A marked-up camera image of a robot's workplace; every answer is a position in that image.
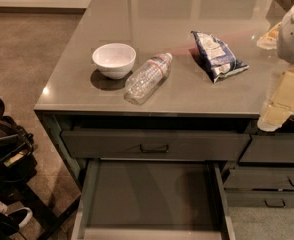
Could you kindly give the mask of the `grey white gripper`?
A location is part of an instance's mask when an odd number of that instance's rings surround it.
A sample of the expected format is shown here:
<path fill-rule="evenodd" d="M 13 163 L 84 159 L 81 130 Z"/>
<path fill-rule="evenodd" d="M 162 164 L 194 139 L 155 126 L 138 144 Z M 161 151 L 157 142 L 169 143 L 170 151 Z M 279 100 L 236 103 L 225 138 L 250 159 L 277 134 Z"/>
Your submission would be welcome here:
<path fill-rule="evenodd" d="M 277 23 L 257 41 L 262 49 L 277 47 L 279 58 L 294 64 L 294 5 Z M 282 127 L 294 112 L 294 67 L 283 72 L 274 83 L 271 95 L 264 102 L 257 126 L 265 132 Z"/>

